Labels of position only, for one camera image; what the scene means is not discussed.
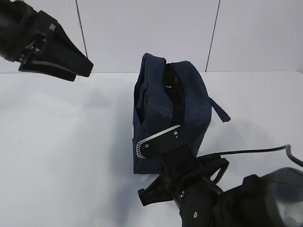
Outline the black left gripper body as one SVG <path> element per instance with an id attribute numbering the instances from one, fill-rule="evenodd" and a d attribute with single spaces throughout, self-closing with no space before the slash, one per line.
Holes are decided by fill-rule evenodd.
<path id="1" fill-rule="evenodd" d="M 0 56 L 21 64 L 48 64 L 59 23 L 21 0 L 0 2 Z"/>

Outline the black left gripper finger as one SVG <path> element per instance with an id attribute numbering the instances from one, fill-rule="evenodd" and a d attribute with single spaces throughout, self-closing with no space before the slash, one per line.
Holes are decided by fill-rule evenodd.
<path id="1" fill-rule="evenodd" d="M 55 78 L 63 79 L 73 82 L 77 74 L 70 67 L 71 64 L 63 59 L 46 58 L 38 61 L 37 59 L 26 59 L 25 57 L 19 58 L 20 72 L 40 73 Z"/>
<path id="2" fill-rule="evenodd" d="M 41 60 L 60 58 L 71 64 L 77 76 L 90 76 L 93 63 L 70 41 L 60 24 L 55 20 L 42 20 L 41 30 L 45 33 Z"/>

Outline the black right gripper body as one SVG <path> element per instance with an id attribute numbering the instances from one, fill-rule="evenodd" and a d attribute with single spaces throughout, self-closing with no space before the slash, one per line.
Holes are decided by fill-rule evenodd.
<path id="1" fill-rule="evenodd" d="M 138 191 L 143 206 L 174 201 L 179 208 L 202 200 L 212 204 L 222 190 L 217 186 L 224 175 L 224 159 L 217 154 L 195 157 L 188 145 L 159 154 L 163 165 L 160 175 Z"/>

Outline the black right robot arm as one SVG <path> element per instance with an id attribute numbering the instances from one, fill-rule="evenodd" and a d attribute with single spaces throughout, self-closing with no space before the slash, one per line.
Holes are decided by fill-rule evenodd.
<path id="1" fill-rule="evenodd" d="M 229 166 L 218 154 L 195 158 L 187 145 L 160 155 L 162 173 L 138 191 L 142 205 L 174 201 L 184 227 L 300 227 L 303 173 L 284 167 L 249 175 L 227 191 L 218 181 Z"/>

